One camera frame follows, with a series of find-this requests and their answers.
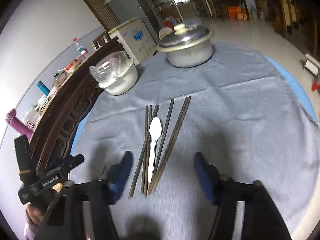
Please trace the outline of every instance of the purple bottle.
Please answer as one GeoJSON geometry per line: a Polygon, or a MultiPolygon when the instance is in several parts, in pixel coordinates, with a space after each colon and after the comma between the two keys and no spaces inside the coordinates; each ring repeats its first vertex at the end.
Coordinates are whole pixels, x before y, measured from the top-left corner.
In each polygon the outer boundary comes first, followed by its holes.
{"type": "Polygon", "coordinates": [[[25,134],[30,140],[33,131],[26,127],[18,118],[16,118],[16,110],[12,109],[5,117],[5,121],[12,126],[20,134],[25,134]]]}

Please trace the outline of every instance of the white box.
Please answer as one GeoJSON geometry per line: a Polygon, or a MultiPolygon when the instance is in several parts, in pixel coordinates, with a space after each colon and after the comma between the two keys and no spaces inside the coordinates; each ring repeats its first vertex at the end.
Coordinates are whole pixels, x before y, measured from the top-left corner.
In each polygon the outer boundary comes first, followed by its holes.
{"type": "Polygon", "coordinates": [[[134,60],[135,65],[152,57],[156,52],[156,43],[138,17],[118,25],[108,33],[112,39],[118,37],[118,42],[122,44],[129,57],[134,60]]]}

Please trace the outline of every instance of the refrigerator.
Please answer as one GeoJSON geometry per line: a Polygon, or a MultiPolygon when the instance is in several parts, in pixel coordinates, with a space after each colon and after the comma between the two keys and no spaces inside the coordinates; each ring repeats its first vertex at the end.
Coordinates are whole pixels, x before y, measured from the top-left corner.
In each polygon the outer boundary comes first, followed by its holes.
{"type": "Polygon", "coordinates": [[[149,1],[109,0],[107,4],[121,23],[139,17],[155,43],[158,44],[160,42],[158,33],[162,28],[162,20],[157,17],[155,8],[152,8],[152,4],[149,1]]]}

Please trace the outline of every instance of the white plastic spoon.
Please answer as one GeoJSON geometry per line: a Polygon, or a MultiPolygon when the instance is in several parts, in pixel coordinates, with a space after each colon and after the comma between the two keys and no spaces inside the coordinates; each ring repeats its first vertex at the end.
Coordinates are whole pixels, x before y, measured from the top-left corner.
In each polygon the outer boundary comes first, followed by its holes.
{"type": "Polygon", "coordinates": [[[148,182],[151,183],[151,177],[153,174],[153,168],[155,166],[155,160],[156,160],[156,143],[162,133],[162,127],[161,127],[161,122],[159,117],[155,117],[154,119],[152,119],[149,133],[151,136],[151,144],[150,144],[150,157],[149,157],[149,166],[148,166],[148,182]]]}

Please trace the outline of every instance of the wooden chopstick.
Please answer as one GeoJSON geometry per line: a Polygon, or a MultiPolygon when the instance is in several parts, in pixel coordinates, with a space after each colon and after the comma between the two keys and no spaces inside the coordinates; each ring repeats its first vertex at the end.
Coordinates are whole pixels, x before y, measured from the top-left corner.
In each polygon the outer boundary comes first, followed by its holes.
{"type": "MultiPolygon", "coordinates": [[[[150,127],[151,124],[151,114],[152,114],[152,105],[149,106],[149,120],[148,120],[148,127],[150,127]]],[[[148,139],[147,149],[146,149],[146,169],[145,169],[145,175],[144,175],[144,191],[143,195],[146,197],[148,194],[148,167],[149,167],[149,158],[150,158],[150,144],[151,144],[151,136],[148,139]]]]}
{"type": "MultiPolygon", "coordinates": [[[[149,106],[146,106],[146,118],[144,126],[144,137],[147,136],[148,127],[149,127],[149,106]]],[[[147,160],[147,151],[143,153],[143,165],[142,165],[142,180],[141,180],[141,193],[144,193],[144,175],[146,174],[146,160],[147,160]]]]}
{"type": "Polygon", "coordinates": [[[165,136],[167,135],[168,126],[169,126],[169,122],[170,122],[170,118],[171,118],[173,104],[174,104],[174,99],[172,98],[171,101],[170,101],[170,106],[169,106],[169,111],[168,111],[168,114],[167,114],[167,119],[165,120],[165,125],[164,125],[164,129],[163,129],[162,137],[161,137],[158,156],[157,156],[157,160],[156,160],[156,163],[155,163],[155,167],[153,168],[152,177],[155,176],[155,174],[157,172],[157,169],[158,169],[158,165],[159,165],[159,162],[160,162],[160,156],[161,156],[161,152],[162,152],[165,136]]]}
{"type": "Polygon", "coordinates": [[[164,156],[162,158],[162,161],[161,161],[161,164],[159,166],[159,169],[156,172],[156,175],[155,175],[153,181],[151,180],[151,184],[150,184],[149,189],[148,189],[148,194],[152,193],[154,191],[154,189],[156,188],[156,186],[158,185],[158,183],[159,183],[161,175],[162,175],[162,173],[164,171],[164,168],[165,168],[165,166],[166,166],[166,164],[168,162],[168,159],[170,157],[170,154],[171,154],[171,151],[173,149],[174,143],[175,143],[175,141],[176,141],[176,139],[178,137],[178,134],[179,134],[180,128],[182,126],[184,117],[186,116],[190,100],[191,100],[190,96],[186,97],[186,99],[184,100],[183,106],[181,108],[181,111],[180,111],[179,117],[177,119],[176,125],[175,125],[175,127],[173,129],[173,132],[171,134],[170,141],[169,141],[169,143],[167,145],[167,148],[166,148],[166,150],[164,152],[164,156]]]}
{"type": "MultiPolygon", "coordinates": [[[[159,110],[159,105],[156,105],[155,110],[153,111],[153,115],[152,115],[151,119],[153,119],[157,115],[158,110],[159,110]]],[[[136,171],[134,173],[132,184],[131,184],[131,188],[130,188],[130,192],[129,192],[129,198],[133,197],[133,193],[134,193],[134,190],[135,190],[135,187],[136,187],[136,184],[137,184],[138,176],[139,176],[140,169],[141,169],[141,166],[142,166],[142,161],[143,161],[143,153],[147,148],[147,142],[148,142],[148,140],[150,138],[149,129],[150,129],[150,126],[148,127],[147,136],[144,138],[144,141],[143,141],[142,150],[141,150],[141,153],[140,153],[140,157],[139,157],[139,160],[138,160],[137,168],[136,168],[136,171]]]]}

